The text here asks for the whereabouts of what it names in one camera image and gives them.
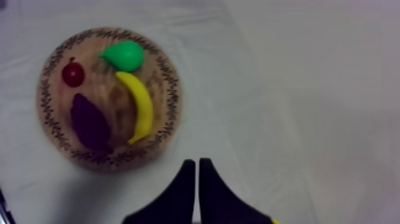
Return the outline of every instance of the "white table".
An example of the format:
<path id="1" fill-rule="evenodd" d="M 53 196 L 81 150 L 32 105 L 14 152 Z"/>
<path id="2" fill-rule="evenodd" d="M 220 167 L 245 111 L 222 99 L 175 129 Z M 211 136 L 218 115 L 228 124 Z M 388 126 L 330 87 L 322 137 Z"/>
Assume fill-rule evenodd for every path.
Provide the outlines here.
<path id="1" fill-rule="evenodd" d="M 398 3 L 8 2 L 0 11 L 0 186 L 17 223 L 119 223 L 162 192 L 184 159 L 200 157 L 282 224 L 399 223 Z M 98 26 L 156 41 L 185 91 L 169 149 L 130 172 L 71 164 L 36 117 L 46 57 Z"/>

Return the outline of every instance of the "plastic fruit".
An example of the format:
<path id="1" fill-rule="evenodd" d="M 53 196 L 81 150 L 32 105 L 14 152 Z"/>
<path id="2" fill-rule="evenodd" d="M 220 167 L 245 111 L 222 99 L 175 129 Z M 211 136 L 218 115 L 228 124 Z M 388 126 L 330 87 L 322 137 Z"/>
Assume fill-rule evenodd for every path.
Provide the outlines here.
<path id="1" fill-rule="evenodd" d="M 75 94 L 71 107 L 72 128 L 86 148 L 102 153 L 113 149 L 107 144 L 111 129 L 97 106 L 82 94 Z"/>
<path id="2" fill-rule="evenodd" d="M 99 56 L 120 71 L 134 71 L 143 64 L 143 49 L 133 41 L 122 41 L 111 45 Z"/>
<path id="3" fill-rule="evenodd" d="M 70 58 L 70 62 L 62 69 L 62 79 L 68 86 L 78 87 L 85 79 L 85 71 L 79 63 L 73 62 L 74 59 Z"/>
<path id="4" fill-rule="evenodd" d="M 135 132 L 128 140 L 129 144 L 133 144 L 151 132 L 154 119 L 153 102 L 146 86 L 136 76 L 123 71 L 118 71 L 115 75 L 126 85 L 136 101 L 137 118 Z"/>

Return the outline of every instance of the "decorative leaf border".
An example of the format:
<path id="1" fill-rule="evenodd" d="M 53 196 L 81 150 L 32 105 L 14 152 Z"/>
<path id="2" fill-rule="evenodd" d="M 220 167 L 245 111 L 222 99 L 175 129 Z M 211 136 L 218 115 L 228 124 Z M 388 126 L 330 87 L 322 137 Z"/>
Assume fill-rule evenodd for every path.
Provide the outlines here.
<path id="1" fill-rule="evenodd" d="M 52 96 L 50 94 L 50 75 L 54 68 L 60 63 L 63 58 L 63 53 L 66 50 L 72 49 L 72 47 L 82 43 L 85 39 L 91 38 L 92 36 L 100 38 L 111 38 L 114 40 L 130 40 L 137 42 L 145 51 L 148 51 L 151 55 L 155 55 L 157 66 L 161 70 L 161 76 L 168 84 L 167 88 L 167 122 L 159 130 L 154 138 L 148 142 L 143 148 L 138 148 L 132 151 L 119 153 L 116 155 L 112 154 L 101 154 L 97 152 L 84 151 L 80 149 L 73 149 L 69 143 L 68 138 L 60 126 L 60 123 L 54 118 L 54 110 L 51 107 Z M 141 157 L 143 158 L 148 151 L 152 151 L 159 147 L 163 140 L 167 139 L 174 132 L 175 124 L 178 119 L 178 105 L 180 97 L 178 95 L 178 85 L 179 79 L 174 77 L 174 70 L 168 65 L 168 59 L 160 54 L 160 49 L 158 49 L 152 42 L 145 39 L 143 36 L 138 34 L 133 34 L 129 30 L 115 29 L 108 30 L 103 29 L 90 29 L 84 32 L 78 33 L 59 47 L 55 49 L 55 52 L 51 55 L 48 64 L 43 69 L 42 78 L 39 84 L 39 94 L 40 94 L 40 108 L 44 114 L 44 124 L 48 126 L 51 130 L 51 135 L 58 141 L 60 148 L 64 149 L 66 152 L 71 154 L 71 157 L 76 160 L 88 161 L 95 164 L 108 164 L 112 166 L 120 166 L 123 163 L 129 163 L 132 160 Z"/>

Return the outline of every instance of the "round wooden tray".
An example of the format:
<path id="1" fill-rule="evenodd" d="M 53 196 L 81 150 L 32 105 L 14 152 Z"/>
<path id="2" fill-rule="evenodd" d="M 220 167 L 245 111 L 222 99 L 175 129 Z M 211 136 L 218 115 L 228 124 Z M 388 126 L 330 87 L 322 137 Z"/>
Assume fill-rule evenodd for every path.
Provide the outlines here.
<path id="1" fill-rule="evenodd" d="M 116 70 L 98 57 L 106 47 L 131 40 L 144 50 L 141 69 L 133 72 L 148 88 L 154 105 L 152 133 L 129 145 L 136 108 L 129 90 L 114 77 Z M 83 84 L 67 86 L 61 70 L 74 57 L 86 73 Z M 83 94 L 104 114 L 111 128 L 112 153 L 85 148 L 71 127 L 70 110 L 75 94 Z M 179 124 L 182 92 L 179 77 L 168 57 L 146 37 L 124 29 L 95 28 L 64 41 L 47 59 L 37 86 L 37 111 L 42 127 L 58 150 L 71 161 L 92 170 L 116 171 L 138 167 L 156 157 Z"/>

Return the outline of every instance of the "red apple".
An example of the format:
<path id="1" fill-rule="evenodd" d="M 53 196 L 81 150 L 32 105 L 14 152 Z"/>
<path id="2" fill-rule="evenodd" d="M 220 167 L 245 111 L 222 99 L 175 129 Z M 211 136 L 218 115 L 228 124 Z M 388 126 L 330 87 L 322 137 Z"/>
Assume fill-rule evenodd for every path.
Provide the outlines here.
<path id="1" fill-rule="evenodd" d="M 68 86 L 78 87 L 85 79 L 85 71 L 79 63 L 73 62 L 74 59 L 70 58 L 70 62 L 62 69 L 62 79 Z"/>

